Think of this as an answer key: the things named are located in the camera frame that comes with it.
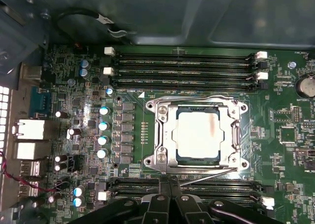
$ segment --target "green circuit board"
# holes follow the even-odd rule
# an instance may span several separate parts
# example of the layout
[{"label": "green circuit board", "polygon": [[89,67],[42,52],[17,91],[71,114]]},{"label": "green circuit board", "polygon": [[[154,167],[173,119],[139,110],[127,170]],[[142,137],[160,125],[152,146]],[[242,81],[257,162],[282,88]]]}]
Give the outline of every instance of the green circuit board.
[{"label": "green circuit board", "polygon": [[[313,99],[301,98],[295,90],[295,83],[302,75],[313,71],[315,62],[308,61],[306,52],[268,51],[267,83],[269,89],[254,93],[244,92],[198,92],[198,91],[157,91],[157,90],[117,90],[111,96],[105,93],[98,79],[102,69],[110,62],[103,53],[102,46],[91,46],[86,53],[76,53],[73,47],[51,46],[46,58],[51,60],[50,71],[56,77],[56,83],[49,86],[51,93],[50,115],[56,111],[66,111],[69,119],[61,120],[63,137],[54,143],[54,155],[63,153],[81,154],[84,156],[83,168],[80,172],[68,174],[71,182],[87,186],[95,183],[95,187],[110,177],[154,178],[159,172],[143,165],[143,158],[154,151],[154,114],[145,109],[145,103],[154,98],[169,95],[223,95],[232,96],[245,102],[249,111],[243,115],[242,157],[250,162],[250,168],[242,173],[227,175],[231,179],[249,179],[260,181],[264,185],[275,187],[275,217],[286,224],[310,224],[315,221],[315,164],[312,158],[300,156],[301,149],[314,149],[314,109]],[[185,51],[190,55],[230,55],[246,56],[257,50],[209,49],[209,48],[174,48],[174,47],[137,47],[117,46],[116,51],[122,53],[159,53],[174,54]],[[87,60],[91,65],[91,77],[85,80],[79,76],[80,62]],[[288,68],[289,62],[297,64],[295,69]],[[67,81],[75,80],[74,86]],[[131,111],[121,111],[123,103],[131,102]],[[109,115],[100,116],[99,109],[109,107]],[[118,130],[120,117],[124,113],[133,115],[131,123],[133,131],[129,132],[133,140],[133,150],[126,164],[121,163],[119,153],[115,152],[115,138],[121,136]],[[112,125],[110,130],[99,131],[102,121]],[[80,140],[68,140],[65,131],[68,128],[81,128]],[[106,135],[111,142],[100,146],[97,138]],[[99,149],[107,149],[109,156],[99,160],[96,153]],[[56,178],[50,174],[51,182]],[[65,198],[56,203],[46,205],[51,224],[62,224],[74,220],[96,208],[95,189],[87,189],[85,203],[89,207],[73,207],[71,191]]]}]

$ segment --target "microchip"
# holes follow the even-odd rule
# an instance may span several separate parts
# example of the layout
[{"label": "microchip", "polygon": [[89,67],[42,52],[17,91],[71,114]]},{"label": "microchip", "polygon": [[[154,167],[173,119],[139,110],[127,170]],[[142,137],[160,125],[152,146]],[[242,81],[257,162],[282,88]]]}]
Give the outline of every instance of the microchip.
[{"label": "microchip", "polygon": [[293,191],[294,191],[294,185],[291,184],[291,183],[286,183],[286,184],[285,184],[285,190],[286,190],[287,192],[293,192]]},{"label": "microchip", "polygon": [[133,114],[132,113],[123,113],[123,122],[132,122]]},{"label": "microchip", "polygon": [[80,106],[80,99],[79,98],[76,98],[76,99],[74,99],[73,101],[72,101],[72,105],[73,106]]},{"label": "microchip", "polygon": [[123,110],[125,110],[125,111],[133,111],[134,110],[133,102],[125,102],[125,103],[123,103]]},{"label": "microchip", "polygon": [[96,121],[95,120],[88,120],[88,127],[96,127]]},{"label": "microchip", "polygon": [[90,174],[91,175],[97,175],[98,174],[98,168],[97,167],[90,167]]},{"label": "microchip", "polygon": [[62,64],[62,63],[64,63],[64,60],[65,60],[65,58],[57,58],[56,59],[56,63],[57,64]]},{"label": "microchip", "polygon": [[73,144],[72,145],[72,150],[79,150],[79,145],[78,144]]},{"label": "microchip", "polygon": [[58,98],[58,100],[65,100],[65,93],[58,93],[57,94],[57,98]]},{"label": "microchip", "polygon": [[280,172],[280,168],[278,166],[274,167],[274,173],[279,173]]},{"label": "microchip", "polygon": [[133,124],[122,124],[121,131],[123,132],[133,131]]},{"label": "microchip", "polygon": [[94,209],[94,204],[92,202],[87,202],[87,209]]},{"label": "microchip", "polygon": [[133,142],[132,134],[122,134],[122,143],[130,143]]},{"label": "microchip", "polygon": [[114,146],[113,150],[114,150],[114,152],[120,152],[121,147],[120,146]]},{"label": "microchip", "polygon": [[121,140],[122,140],[121,136],[115,136],[114,137],[114,141],[116,141],[116,142],[121,142]]},{"label": "microchip", "polygon": [[122,152],[122,154],[131,154],[132,153],[132,145],[122,145],[121,152]]},{"label": "microchip", "polygon": [[92,78],[92,84],[97,84],[99,82],[99,79],[94,77]]},{"label": "microchip", "polygon": [[95,189],[95,183],[94,182],[89,182],[88,183],[88,190],[94,190]]},{"label": "microchip", "polygon": [[116,111],[122,111],[123,109],[123,106],[120,104],[120,105],[116,105]]},{"label": "microchip", "polygon": [[115,117],[115,120],[116,121],[121,121],[123,119],[123,117],[122,116],[118,116],[118,115],[116,115],[116,117]]},{"label": "microchip", "polygon": [[131,164],[132,163],[132,156],[121,156],[121,164]]},{"label": "microchip", "polygon": [[96,202],[95,203],[95,209],[100,209],[100,208],[102,208],[102,207],[104,207],[105,206],[105,204],[104,204],[104,202]]},{"label": "microchip", "polygon": [[121,131],[121,130],[122,130],[122,126],[121,126],[121,125],[115,125],[115,126],[113,127],[113,130]]},{"label": "microchip", "polygon": [[120,157],[114,157],[113,162],[120,162]]}]

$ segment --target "black cable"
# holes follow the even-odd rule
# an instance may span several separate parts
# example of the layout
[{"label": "black cable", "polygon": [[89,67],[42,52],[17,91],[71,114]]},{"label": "black cable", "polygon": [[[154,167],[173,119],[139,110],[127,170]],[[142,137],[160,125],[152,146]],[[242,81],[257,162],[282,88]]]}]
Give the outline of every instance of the black cable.
[{"label": "black cable", "polygon": [[93,17],[95,19],[97,19],[99,17],[99,14],[97,12],[94,12],[94,11],[90,11],[90,10],[86,10],[86,9],[82,9],[82,8],[69,8],[69,9],[66,9],[65,11],[57,14],[57,15],[54,15],[53,18],[52,18],[52,24],[53,24],[53,27],[58,31],[58,33],[71,40],[71,41],[74,41],[74,39],[72,39],[72,37],[65,31],[63,31],[59,25],[58,25],[58,22],[63,19],[64,17],[66,16],[72,16],[72,15],[84,15],[84,16],[90,16],[90,17]]}]

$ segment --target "solid capacitor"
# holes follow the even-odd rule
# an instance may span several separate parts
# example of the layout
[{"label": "solid capacitor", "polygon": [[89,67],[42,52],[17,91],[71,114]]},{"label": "solid capacitor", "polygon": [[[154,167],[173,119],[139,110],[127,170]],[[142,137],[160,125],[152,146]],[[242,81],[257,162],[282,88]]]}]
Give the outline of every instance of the solid capacitor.
[{"label": "solid capacitor", "polygon": [[86,70],[91,68],[91,65],[89,64],[88,60],[82,60],[80,63],[80,66]]},{"label": "solid capacitor", "polygon": [[79,134],[81,134],[81,130],[78,129],[78,128],[76,128],[76,129],[70,129],[70,130],[69,130],[69,134],[70,134],[70,135],[79,135]]},{"label": "solid capacitor", "polygon": [[56,116],[57,118],[64,118],[64,119],[66,119],[66,118],[69,117],[69,115],[68,115],[66,112],[62,112],[62,111],[56,112],[56,113],[55,113],[55,116]]},{"label": "solid capacitor", "polygon": [[108,130],[109,129],[109,124],[107,122],[101,122],[99,125],[98,125],[98,128],[100,130]]},{"label": "solid capacitor", "polygon": [[97,139],[99,145],[105,145],[108,143],[109,139],[107,136],[102,136]]},{"label": "solid capacitor", "polygon": [[101,107],[99,110],[100,115],[108,115],[110,113],[110,109],[108,107]]},{"label": "solid capacitor", "polygon": [[73,195],[76,197],[80,197],[84,195],[85,192],[85,187],[84,186],[78,186],[77,188],[74,189]]}]

